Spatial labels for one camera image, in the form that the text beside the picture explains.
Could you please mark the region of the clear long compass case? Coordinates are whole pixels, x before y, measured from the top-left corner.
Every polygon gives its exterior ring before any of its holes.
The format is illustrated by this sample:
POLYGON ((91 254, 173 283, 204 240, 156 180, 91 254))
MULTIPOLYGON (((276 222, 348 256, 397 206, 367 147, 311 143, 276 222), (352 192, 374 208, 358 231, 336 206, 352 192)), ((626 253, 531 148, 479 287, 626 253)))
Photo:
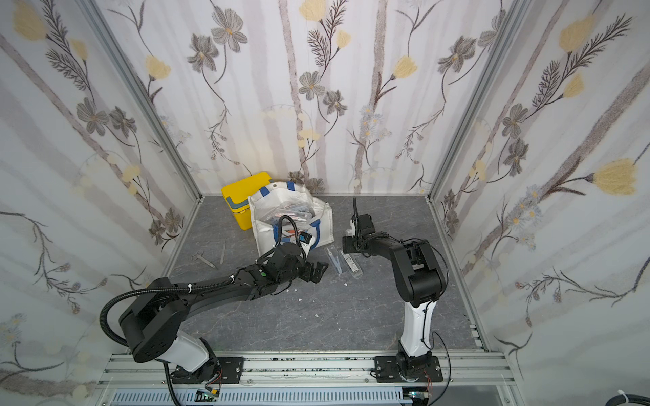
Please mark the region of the clear long compass case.
POLYGON ((315 211, 306 201, 287 201, 272 209, 266 219, 268 222, 273 223, 279 221, 282 216, 288 216, 295 222, 306 223, 315 216, 315 211))

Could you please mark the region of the yellow plastic lidded box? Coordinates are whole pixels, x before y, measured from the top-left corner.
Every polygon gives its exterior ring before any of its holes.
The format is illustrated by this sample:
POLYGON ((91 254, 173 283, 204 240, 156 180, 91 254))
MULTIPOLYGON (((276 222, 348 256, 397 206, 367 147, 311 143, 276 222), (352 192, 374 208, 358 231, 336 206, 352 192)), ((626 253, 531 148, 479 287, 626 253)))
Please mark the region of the yellow plastic lidded box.
POLYGON ((249 198, 270 183, 271 176, 267 172, 260 172, 222 188, 223 199, 240 229, 252 228, 249 198))

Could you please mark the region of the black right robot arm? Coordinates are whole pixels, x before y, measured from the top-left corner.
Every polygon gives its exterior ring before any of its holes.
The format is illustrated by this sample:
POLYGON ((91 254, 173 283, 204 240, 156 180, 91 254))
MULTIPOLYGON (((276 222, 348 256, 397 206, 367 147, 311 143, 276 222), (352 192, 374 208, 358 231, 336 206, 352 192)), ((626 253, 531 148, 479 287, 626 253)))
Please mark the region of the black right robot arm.
POLYGON ((351 234, 342 238, 343 252, 388 260, 405 303, 397 354, 377 357, 373 375, 378 382, 443 382, 431 337, 433 311, 449 284, 438 262, 442 256, 427 240, 399 240, 377 231, 372 216, 359 213, 357 201, 352 201, 350 229, 351 234))

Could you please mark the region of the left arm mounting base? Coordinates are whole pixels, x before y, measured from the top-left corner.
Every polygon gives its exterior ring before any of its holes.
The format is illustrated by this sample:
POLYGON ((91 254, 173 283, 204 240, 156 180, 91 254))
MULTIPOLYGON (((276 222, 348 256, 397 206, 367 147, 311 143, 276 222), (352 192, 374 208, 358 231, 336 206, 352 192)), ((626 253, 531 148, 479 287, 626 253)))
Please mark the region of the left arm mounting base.
POLYGON ((173 384, 204 384, 213 385, 222 384, 239 384, 242 372, 244 370, 245 359, 238 357, 221 357, 209 355, 206 364, 194 372, 187 372, 180 366, 177 366, 171 372, 171 382, 173 384))

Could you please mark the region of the right arm mounting base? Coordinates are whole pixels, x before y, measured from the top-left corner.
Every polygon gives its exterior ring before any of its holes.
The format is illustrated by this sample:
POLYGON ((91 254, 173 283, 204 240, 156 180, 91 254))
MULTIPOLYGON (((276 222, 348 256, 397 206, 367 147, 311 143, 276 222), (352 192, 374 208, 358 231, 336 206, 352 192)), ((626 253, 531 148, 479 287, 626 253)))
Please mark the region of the right arm mounting base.
POLYGON ((418 357, 410 357, 403 353, 376 356, 371 375, 379 383, 443 382, 443 372, 438 358, 430 352, 418 357))

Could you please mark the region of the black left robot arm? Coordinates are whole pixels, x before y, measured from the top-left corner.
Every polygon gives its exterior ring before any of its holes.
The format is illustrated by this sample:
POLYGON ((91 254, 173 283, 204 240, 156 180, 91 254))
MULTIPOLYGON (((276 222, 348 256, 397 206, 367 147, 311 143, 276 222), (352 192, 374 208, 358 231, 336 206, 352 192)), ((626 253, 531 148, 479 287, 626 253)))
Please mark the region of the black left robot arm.
POLYGON ((183 333, 181 325, 218 306, 276 295, 296 279, 319 283, 328 263, 308 260, 309 243, 311 235, 296 229, 288 240, 277 240, 252 264, 228 277, 187 284, 161 277, 145 289, 110 299, 100 312, 100 328, 128 348, 135 362, 161 363, 169 396, 179 404, 174 384, 210 387, 223 380, 223 367, 208 341, 183 333))

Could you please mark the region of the white canvas cartoon tote bag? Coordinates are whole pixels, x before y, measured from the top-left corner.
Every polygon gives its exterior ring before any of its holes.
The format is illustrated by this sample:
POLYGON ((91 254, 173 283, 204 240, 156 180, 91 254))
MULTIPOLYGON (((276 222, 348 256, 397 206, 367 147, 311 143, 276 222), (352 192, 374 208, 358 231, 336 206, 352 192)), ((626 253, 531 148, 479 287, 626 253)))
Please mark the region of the white canvas cartoon tote bag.
POLYGON ((303 230, 310 233, 315 242, 312 249, 334 242, 333 210, 330 204, 314 196, 300 184, 294 182, 276 182, 263 186, 249 198, 252 230, 257 244, 257 252, 262 255, 274 248, 279 242, 295 242, 296 235, 303 230), (266 217, 272 209, 284 202, 306 201, 315 211, 315 216, 306 223, 295 222, 288 216, 270 223, 266 217))

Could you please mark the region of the aluminium front rail frame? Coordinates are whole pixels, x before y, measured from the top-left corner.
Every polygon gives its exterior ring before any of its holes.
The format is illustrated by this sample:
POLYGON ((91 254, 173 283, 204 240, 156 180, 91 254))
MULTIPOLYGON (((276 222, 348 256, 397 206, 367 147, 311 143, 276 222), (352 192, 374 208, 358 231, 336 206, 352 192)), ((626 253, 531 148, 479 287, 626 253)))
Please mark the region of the aluminium front rail frame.
POLYGON ((96 405, 523 405, 504 355, 434 352, 418 377, 398 371, 393 352, 221 352, 217 380, 169 383, 161 364, 113 355, 96 405))

